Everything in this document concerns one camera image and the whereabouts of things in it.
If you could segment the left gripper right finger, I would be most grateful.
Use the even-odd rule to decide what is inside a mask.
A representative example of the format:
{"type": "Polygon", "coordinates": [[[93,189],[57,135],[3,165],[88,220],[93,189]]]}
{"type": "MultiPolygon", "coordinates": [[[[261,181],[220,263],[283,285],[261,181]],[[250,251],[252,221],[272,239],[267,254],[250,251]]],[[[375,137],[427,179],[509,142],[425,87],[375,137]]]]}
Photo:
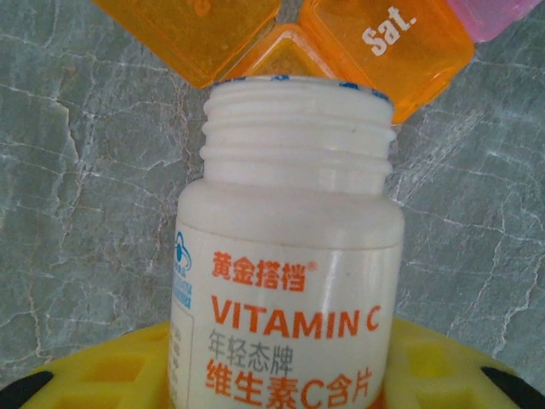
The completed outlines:
{"type": "Polygon", "coordinates": [[[545,394],[500,361],[396,318],[380,409],[545,409],[545,394]]]}

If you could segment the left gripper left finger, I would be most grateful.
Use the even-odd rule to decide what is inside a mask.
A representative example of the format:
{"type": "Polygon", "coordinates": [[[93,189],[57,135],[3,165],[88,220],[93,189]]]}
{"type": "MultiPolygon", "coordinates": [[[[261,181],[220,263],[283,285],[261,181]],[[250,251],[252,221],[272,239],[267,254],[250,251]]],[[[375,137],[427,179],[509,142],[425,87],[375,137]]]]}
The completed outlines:
{"type": "Polygon", "coordinates": [[[32,370],[0,389],[0,409],[170,409],[169,322],[32,370]]]}

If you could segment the white vitamin C bottle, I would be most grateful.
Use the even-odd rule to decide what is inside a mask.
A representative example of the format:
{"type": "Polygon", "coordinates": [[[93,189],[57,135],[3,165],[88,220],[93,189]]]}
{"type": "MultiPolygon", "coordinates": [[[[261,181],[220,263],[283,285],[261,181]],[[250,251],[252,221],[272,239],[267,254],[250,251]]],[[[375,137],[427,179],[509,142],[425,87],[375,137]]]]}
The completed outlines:
{"type": "Polygon", "coordinates": [[[383,192],[392,103],[278,75],[218,84],[204,111],[175,224],[171,409],[370,409],[404,240],[383,192]]]}

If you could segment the orange and pink pill organizer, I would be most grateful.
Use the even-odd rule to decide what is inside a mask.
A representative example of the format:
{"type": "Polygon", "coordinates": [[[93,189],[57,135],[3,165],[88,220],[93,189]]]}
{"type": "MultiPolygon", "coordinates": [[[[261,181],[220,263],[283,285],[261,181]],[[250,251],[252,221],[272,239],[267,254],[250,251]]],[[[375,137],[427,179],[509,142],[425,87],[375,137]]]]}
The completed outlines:
{"type": "Polygon", "coordinates": [[[440,95],[542,0],[94,0],[191,86],[232,78],[339,78],[384,92],[395,123],[440,95]]]}

